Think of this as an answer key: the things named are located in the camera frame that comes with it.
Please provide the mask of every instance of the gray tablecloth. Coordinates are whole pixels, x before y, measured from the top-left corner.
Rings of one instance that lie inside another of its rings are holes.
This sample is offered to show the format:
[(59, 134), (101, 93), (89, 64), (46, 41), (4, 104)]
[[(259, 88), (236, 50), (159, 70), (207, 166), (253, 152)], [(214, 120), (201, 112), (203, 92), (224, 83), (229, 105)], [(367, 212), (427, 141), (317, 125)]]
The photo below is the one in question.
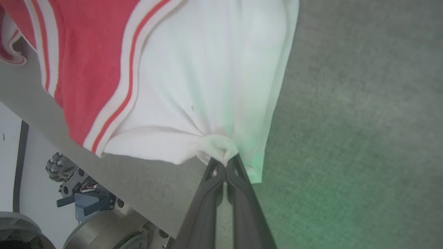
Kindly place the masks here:
[[(29, 57), (0, 67), (0, 101), (175, 236), (204, 166), (75, 145)], [(279, 248), (443, 248), (442, 148), (443, 1), (302, 1), (254, 185)], [(219, 210), (217, 245), (230, 248), (230, 206)]]

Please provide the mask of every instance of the red and white garment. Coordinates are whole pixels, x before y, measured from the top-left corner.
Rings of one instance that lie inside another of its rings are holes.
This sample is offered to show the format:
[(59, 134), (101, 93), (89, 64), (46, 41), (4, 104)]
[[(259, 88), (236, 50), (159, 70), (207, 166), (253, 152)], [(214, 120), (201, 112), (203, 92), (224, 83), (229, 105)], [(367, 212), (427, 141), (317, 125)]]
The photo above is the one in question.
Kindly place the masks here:
[(23, 36), (70, 137), (180, 164), (240, 153), (261, 182), (298, 0), (0, 0), (1, 60)]

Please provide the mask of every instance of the gray table surface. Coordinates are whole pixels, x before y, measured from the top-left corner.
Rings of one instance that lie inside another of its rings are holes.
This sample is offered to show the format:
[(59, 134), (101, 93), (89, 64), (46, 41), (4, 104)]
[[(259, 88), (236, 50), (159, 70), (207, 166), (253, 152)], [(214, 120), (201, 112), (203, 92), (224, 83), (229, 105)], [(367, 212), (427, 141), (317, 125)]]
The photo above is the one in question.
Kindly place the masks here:
[[(279, 248), (443, 248), (442, 13), (440, 0), (300, 3), (254, 185)], [(204, 166), (99, 159), (76, 145), (28, 57), (0, 66), (0, 101), (176, 236)], [(224, 202), (218, 248), (231, 247), (231, 233)]]

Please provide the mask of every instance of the white cloth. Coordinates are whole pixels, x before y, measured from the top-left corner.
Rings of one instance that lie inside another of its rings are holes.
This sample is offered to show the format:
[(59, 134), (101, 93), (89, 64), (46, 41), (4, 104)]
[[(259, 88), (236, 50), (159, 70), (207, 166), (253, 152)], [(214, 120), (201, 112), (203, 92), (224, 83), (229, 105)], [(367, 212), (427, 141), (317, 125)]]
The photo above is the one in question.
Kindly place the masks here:
[(260, 183), (298, 0), (188, 0), (145, 42), (135, 105), (106, 153), (225, 165)]

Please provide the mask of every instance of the dark strip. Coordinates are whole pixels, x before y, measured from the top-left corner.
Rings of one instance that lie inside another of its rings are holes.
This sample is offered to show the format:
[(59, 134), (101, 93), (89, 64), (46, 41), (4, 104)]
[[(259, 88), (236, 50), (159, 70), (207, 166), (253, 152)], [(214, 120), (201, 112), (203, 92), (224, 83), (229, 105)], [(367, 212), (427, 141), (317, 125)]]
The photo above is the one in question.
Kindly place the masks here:
[(12, 196), (12, 211), (16, 213), (20, 213), (20, 185), (22, 183), (23, 163), (25, 161), (28, 131), (29, 125), (25, 121), (22, 121), (19, 151), (17, 153), (16, 179), (14, 181), (14, 194)]

